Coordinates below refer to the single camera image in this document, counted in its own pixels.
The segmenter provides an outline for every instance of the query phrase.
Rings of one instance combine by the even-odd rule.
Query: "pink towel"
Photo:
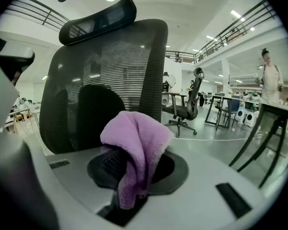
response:
[[[160,157],[172,138],[167,127],[138,112],[122,111],[106,125],[101,142],[121,147],[133,159],[133,163],[127,162],[118,187],[121,208],[133,208],[136,196],[146,196]]]

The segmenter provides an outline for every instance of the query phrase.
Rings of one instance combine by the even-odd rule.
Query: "white column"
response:
[[[223,59],[222,61],[222,70],[223,70],[223,92],[227,93],[230,89],[229,84],[229,63],[227,59]]]

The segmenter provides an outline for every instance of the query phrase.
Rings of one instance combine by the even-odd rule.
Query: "white ceiling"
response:
[[[260,74],[262,69],[259,69],[259,66],[264,64],[261,57],[261,50],[264,47],[270,52],[272,62],[281,70],[284,81],[288,81],[288,38],[254,47],[229,57],[230,75]],[[212,76],[222,74],[222,64],[221,62],[212,64],[205,68],[205,71],[212,74]]]
[[[67,18],[88,16],[115,2],[106,0],[39,0]],[[161,19],[168,24],[168,50],[190,46],[228,0],[133,0],[137,7],[137,20]]]
[[[35,38],[13,33],[0,32],[0,38],[29,47],[35,53],[34,62],[21,74],[18,81],[44,82],[42,78],[48,74],[52,57],[60,47]]]

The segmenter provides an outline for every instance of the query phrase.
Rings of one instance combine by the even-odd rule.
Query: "metal railing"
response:
[[[70,21],[37,0],[13,0],[4,13],[33,21],[57,32]]]
[[[252,32],[252,30],[256,29],[261,23],[270,19],[275,19],[276,16],[276,12],[267,0],[262,0],[215,36],[214,39],[202,47],[198,53],[192,54],[179,51],[166,51],[166,57],[173,59],[176,62],[196,64],[218,51],[220,48],[226,47],[236,39]]]

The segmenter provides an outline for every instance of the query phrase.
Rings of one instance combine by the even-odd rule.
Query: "floor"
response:
[[[237,124],[235,121],[233,128],[226,129],[219,127],[219,129],[216,131],[216,127],[214,125],[206,124],[204,122],[207,113],[207,107],[199,107],[198,116],[193,121],[187,121],[190,127],[193,127],[197,130],[196,136],[193,135],[191,130],[182,127],[180,129],[180,138],[173,138],[171,145],[174,147],[180,147],[181,149],[194,149],[197,152],[214,157],[224,164],[229,164],[242,148],[250,134],[251,128],[248,128],[245,125]],[[210,119],[212,119],[212,121],[215,121],[216,116],[217,112],[211,111]],[[169,119],[173,120],[172,115],[166,113],[161,114],[162,124],[167,124]],[[172,130],[173,133],[177,132],[177,127],[175,126],[170,126],[169,129]],[[34,118],[31,118],[31,122],[30,120],[28,120],[26,123],[19,122],[18,132],[24,140],[30,140],[30,142],[35,140],[38,142],[46,156],[53,154],[43,143],[37,127],[37,123]],[[257,151],[260,145],[261,137],[261,134],[257,134],[255,136],[246,152],[237,161],[237,163],[233,165],[233,169],[238,169]],[[258,186],[266,174],[273,157],[274,152],[266,149],[264,153],[259,157],[259,159],[253,161],[242,172],[240,172],[241,175],[246,177],[254,185]],[[266,196],[276,190],[274,182],[283,173],[287,164],[288,156],[285,158],[280,157],[275,171],[262,188],[262,191]]]

